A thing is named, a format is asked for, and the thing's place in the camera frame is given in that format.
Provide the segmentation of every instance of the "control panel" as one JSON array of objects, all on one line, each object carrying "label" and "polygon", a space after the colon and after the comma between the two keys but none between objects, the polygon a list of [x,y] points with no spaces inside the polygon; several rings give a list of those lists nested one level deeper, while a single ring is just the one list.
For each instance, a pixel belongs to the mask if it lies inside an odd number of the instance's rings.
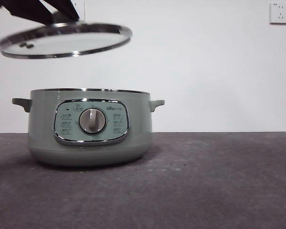
[{"label": "control panel", "polygon": [[115,100],[66,100],[56,108],[54,133],[66,145],[99,146],[121,142],[130,128],[126,106]]}]

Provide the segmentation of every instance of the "brand logo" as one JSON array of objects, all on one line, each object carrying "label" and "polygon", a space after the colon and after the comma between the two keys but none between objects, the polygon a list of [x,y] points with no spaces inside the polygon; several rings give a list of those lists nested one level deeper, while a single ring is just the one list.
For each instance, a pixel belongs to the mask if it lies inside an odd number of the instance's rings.
[{"label": "brand logo", "polygon": [[122,108],[115,108],[115,107],[112,107],[112,106],[108,106],[107,110],[112,110],[112,111],[114,111],[114,110],[122,110]]}]

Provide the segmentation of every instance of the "button icon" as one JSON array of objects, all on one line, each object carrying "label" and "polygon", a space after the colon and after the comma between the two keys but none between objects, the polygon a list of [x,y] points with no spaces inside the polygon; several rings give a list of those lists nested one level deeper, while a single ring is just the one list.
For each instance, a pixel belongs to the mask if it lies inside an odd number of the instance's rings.
[{"label": "button icon", "polygon": [[113,126],[122,126],[122,125],[123,125],[122,119],[113,121]]},{"label": "button icon", "polygon": [[61,119],[71,120],[71,119],[72,119],[72,115],[71,115],[71,114],[63,114],[63,115],[61,116]]},{"label": "button icon", "polygon": [[72,122],[71,121],[67,121],[67,122],[62,122],[61,123],[62,127],[72,127]]},{"label": "button icon", "polygon": [[113,129],[113,133],[114,133],[114,134],[123,133],[123,130],[122,130],[122,128],[117,127],[117,128],[114,128],[114,129]]},{"label": "button icon", "polygon": [[122,119],[121,114],[113,114],[113,119]]},{"label": "button icon", "polygon": [[74,107],[73,107],[73,110],[74,111],[82,111],[82,106],[80,104],[76,104]]},{"label": "button icon", "polygon": [[62,135],[70,135],[70,134],[72,134],[72,128],[61,129],[61,134]]}]

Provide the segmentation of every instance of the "dial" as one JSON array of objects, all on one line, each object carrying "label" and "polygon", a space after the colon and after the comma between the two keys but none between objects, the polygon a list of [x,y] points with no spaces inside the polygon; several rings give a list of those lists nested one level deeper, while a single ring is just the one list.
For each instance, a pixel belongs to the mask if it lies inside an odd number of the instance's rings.
[{"label": "dial", "polygon": [[87,109],[80,116],[80,126],[86,133],[96,134],[102,131],[105,125],[105,115],[98,109]]}]

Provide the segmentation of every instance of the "pot base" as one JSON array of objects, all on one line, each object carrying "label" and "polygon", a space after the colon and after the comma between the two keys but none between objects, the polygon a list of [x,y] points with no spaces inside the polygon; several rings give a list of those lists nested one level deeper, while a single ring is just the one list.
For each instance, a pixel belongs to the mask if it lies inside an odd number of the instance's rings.
[{"label": "pot base", "polygon": [[58,166],[92,167],[118,164],[140,158],[151,144],[119,149],[90,151],[58,151],[30,147],[30,152],[38,161]]}]

